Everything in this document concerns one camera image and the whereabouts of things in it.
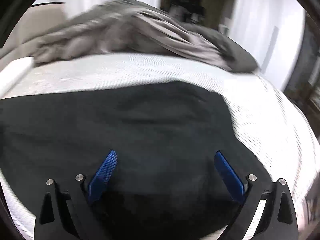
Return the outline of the black pants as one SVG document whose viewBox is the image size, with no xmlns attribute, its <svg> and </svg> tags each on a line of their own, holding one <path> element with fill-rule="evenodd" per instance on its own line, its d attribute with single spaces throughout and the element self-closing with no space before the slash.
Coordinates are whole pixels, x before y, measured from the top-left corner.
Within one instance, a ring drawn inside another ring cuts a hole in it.
<svg viewBox="0 0 320 240">
<path fill-rule="evenodd" d="M 1 101 L 1 169 L 38 214 L 47 179 L 62 190 L 115 151 L 95 212 L 109 239 L 198 239 L 227 225 L 239 204 L 219 176 L 217 151 L 271 177 L 235 136 L 220 94 L 183 82 L 21 96 Z"/>
</svg>

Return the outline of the grey crumpled blanket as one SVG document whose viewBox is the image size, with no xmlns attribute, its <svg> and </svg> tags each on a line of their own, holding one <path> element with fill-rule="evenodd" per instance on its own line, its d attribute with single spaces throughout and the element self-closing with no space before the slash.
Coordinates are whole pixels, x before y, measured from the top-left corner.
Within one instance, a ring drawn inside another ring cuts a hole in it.
<svg viewBox="0 0 320 240">
<path fill-rule="evenodd" d="M 137 0 L 111 0 L 49 29 L 37 38 L 38 64 L 85 55 L 138 52 L 179 56 L 231 73 L 252 73 L 254 57 L 215 29 L 180 22 Z"/>
</svg>

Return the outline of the white pillow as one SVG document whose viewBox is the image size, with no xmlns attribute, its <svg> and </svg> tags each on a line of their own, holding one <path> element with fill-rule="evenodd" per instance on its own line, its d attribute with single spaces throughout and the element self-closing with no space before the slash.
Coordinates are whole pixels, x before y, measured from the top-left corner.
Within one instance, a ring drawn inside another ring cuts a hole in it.
<svg viewBox="0 0 320 240">
<path fill-rule="evenodd" d="M 0 95 L 3 98 L 34 66 L 33 57 L 11 61 L 1 71 Z"/>
</svg>

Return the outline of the white curtain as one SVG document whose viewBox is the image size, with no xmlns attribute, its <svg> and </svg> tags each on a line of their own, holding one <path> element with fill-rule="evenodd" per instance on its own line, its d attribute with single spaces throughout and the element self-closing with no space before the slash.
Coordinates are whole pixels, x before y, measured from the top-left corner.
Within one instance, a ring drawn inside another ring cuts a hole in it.
<svg viewBox="0 0 320 240">
<path fill-rule="evenodd" d="M 265 79 L 284 90 L 304 28 L 305 9 L 297 0 L 235 0 L 229 37 L 255 58 Z"/>
</svg>

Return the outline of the beige padded headboard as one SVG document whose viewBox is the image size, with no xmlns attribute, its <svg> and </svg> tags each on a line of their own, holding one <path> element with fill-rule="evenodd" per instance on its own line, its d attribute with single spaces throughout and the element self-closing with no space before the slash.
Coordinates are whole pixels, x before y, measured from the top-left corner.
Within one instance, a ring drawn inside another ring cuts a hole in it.
<svg viewBox="0 0 320 240">
<path fill-rule="evenodd" d="M 4 47 L 1 57 L 18 50 L 21 56 L 29 56 L 36 49 L 36 43 L 42 35 L 67 19 L 65 4 L 62 2 L 43 3 L 31 6 L 18 21 Z"/>
</svg>

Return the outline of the dark wooden doorway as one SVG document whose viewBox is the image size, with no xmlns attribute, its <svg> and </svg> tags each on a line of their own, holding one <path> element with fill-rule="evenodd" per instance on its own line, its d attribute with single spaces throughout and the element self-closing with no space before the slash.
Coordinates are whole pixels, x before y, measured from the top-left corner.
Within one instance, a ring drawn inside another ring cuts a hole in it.
<svg viewBox="0 0 320 240">
<path fill-rule="evenodd" d="M 175 19 L 219 30 L 232 18 L 235 0 L 161 0 L 160 9 Z"/>
</svg>

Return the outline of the white patterned mattress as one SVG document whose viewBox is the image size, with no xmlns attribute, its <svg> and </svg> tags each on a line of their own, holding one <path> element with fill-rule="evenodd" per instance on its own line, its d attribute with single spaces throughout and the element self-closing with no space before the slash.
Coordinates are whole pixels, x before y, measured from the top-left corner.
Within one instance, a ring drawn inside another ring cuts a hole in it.
<svg viewBox="0 0 320 240">
<path fill-rule="evenodd" d="M 236 137 L 272 179 L 284 178 L 298 230 L 306 227 L 305 197 L 319 174 L 319 142 L 303 112 L 255 74 L 233 74 L 178 57 L 120 53 L 85 56 L 33 68 L 3 97 L 120 88 L 183 81 L 221 94 Z"/>
</svg>

